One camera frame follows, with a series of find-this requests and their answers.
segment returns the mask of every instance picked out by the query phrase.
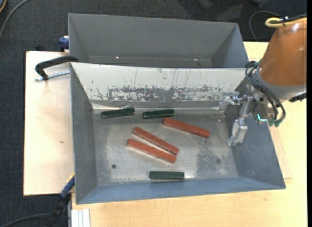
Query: dark green block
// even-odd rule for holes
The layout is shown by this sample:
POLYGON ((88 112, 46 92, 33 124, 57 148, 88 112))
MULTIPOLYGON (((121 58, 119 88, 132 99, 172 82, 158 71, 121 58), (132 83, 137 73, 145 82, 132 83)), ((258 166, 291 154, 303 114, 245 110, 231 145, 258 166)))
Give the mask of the dark green block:
POLYGON ((150 179, 183 180, 184 172, 182 171, 150 171, 150 179))
POLYGON ((108 118, 130 116, 130 115, 134 115, 134 113, 135 113, 135 110, 133 108, 126 108, 126 109, 104 111, 104 112, 101 112, 101 115, 103 119, 108 119, 108 118))
POLYGON ((143 119, 166 118, 166 117, 173 117, 174 115, 175 115, 175 111, 172 109, 147 111, 147 112, 143 112, 143 119))

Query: chair wheel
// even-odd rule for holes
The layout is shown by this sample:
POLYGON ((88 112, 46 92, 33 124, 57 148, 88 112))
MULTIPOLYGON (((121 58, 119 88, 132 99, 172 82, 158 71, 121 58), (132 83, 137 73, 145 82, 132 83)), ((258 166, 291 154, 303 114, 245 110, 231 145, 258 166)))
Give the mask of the chair wheel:
POLYGON ((259 4, 261 3, 261 0, 252 0, 251 4, 254 6, 259 6, 259 4))

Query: wooden block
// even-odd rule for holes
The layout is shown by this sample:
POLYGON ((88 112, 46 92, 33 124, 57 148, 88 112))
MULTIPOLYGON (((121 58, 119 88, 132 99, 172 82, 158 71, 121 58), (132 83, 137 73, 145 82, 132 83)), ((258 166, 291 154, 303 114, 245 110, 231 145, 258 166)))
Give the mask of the wooden block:
POLYGON ((169 151, 170 153, 176 155, 178 154, 179 152, 179 149, 177 147, 175 147, 174 145, 172 144, 169 144, 168 142, 154 136, 153 134, 147 132, 147 131, 144 131, 143 129, 139 128, 139 127, 135 127, 132 131, 132 133, 152 144, 155 144, 157 145, 158 147, 166 150, 166 151, 169 151))
POLYGON ((183 171, 150 171, 150 179, 183 180, 183 171))
POLYGON ((175 111, 172 109, 147 111, 147 112, 143 112, 142 115, 143 115, 143 119, 166 118, 166 117, 173 117, 175 115, 175 111))
POLYGON ((181 131, 186 131, 195 135, 198 135, 200 137, 204 137, 204 138, 208 138, 210 135, 210 131, 203 129, 203 128, 199 128, 197 126, 191 125, 191 124, 186 124, 177 120, 173 120, 170 118, 165 118, 163 124, 165 126, 174 128, 174 129, 178 129, 181 131))
POLYGON ((151 147, 147 144, 143 144, 141 142, 135 141, 133 139, 128 140, 127 146, 133 149, 142 151, 144 153, 147 153, 149 155, 152 155, 156 158, 162 159, 164 161, 170 162, 172 164, 176 161, 176 156, 169 154, 167 152, 164 152, 162 150, 156 149, 154 147, 151 147))
POLYGON ((103 119, 131 116, 134 114, 135 114, 135 110, 133 108, 117 109, 117 110, 110 110, 110 111, 101 112, 103 119))

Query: orange object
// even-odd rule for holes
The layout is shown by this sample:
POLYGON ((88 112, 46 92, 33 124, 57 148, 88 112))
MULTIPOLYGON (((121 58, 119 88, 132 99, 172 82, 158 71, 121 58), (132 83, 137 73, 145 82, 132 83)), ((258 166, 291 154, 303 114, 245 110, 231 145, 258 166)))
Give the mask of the orange object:
POLYGON ((307 84, 307 21, 279 27, 258 70, 261 78, 272 85, 307 84))
POLYGON ((163 124, 165 126, 174 128, 174 129, 178 129, 181 131, 186 131, 195 135, 198 135, 200 137, 204 137, 204 138, 208 138, 210 135, 210 131, 203 129, 203 128, 199 128, 197 126, 191 125, 191 124, 186 124, 177 120, 173 120, 170 118, 165 118, 163 124))
POLYGON ((162 150, 156 149, 154 147, 151 147, 147 144, 143 144, 141 142, 135 141, 133 139, 128 140, 127 146, 133 149, 142 151, 144 153, 147 153, 149 155, 152 155, 156 158, 162 159, 164 161, 170 162, 172 164, 176 161, 176 156, 169 154, 167 152, 164 152, 162 150))
POLYGON ((139 127, 135 127, 133 129, 132 133, 134 135, 152 143, 152 144, 159 146, 160 148, 162 148, 166 151, 169 151, 170 153, 172 153, 174 155, 178 154, 178 152, 179 152, 179 149, 177 147, 175 147, 174 145, 169 144, 168 142, 154 136, 153 134, 151 134, 147 131, 144 131, 143 129, 141 129, 139 127))

